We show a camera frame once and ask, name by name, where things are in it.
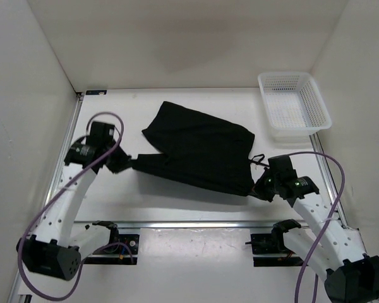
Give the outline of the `black shorts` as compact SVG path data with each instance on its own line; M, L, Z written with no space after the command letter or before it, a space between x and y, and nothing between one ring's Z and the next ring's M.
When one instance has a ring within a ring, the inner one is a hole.
M165 101L142 133L158 153L139 154L136 171L220 193L251 193L255 135L245 127Z

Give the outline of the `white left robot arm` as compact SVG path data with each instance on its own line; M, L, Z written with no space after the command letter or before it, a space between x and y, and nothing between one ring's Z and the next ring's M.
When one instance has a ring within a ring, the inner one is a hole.
M129 161L111 134L76 140L64 159L67 174L75 175L61 182L59 191L18 241L19 269L70 281L87 256L101 250L112 253L121 247L114 222L95 221L76 236L71 231L99 170L106 167L117 174L129 167Z

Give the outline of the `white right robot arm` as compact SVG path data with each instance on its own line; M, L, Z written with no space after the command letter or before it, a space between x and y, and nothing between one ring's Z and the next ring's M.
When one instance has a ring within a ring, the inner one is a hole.
M367 255L354 243L329 214L330 204L309 177L298 177L295 170L273 172L266 168L251 193L264 201L280 196L308 224L314 239L293 219L275 223L271 245L278 252L290 250L307 261L324 282L331 302L379 299L379 256Z

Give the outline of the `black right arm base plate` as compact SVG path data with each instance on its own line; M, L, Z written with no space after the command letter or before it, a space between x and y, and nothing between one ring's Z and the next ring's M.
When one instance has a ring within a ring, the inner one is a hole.
M251 248L255 268L298 267L303 260L288 249L281 251L271 234L251 234L244 243Z

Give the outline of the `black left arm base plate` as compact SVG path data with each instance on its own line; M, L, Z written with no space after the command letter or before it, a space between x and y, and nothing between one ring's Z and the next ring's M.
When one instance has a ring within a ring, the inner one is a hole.
M119 241L126 244L131 253L121 245L109 247L100 251L94 252L85 259L85 264L96 265L137 265L138 251L140 246L140 235L132 232L119 234Z

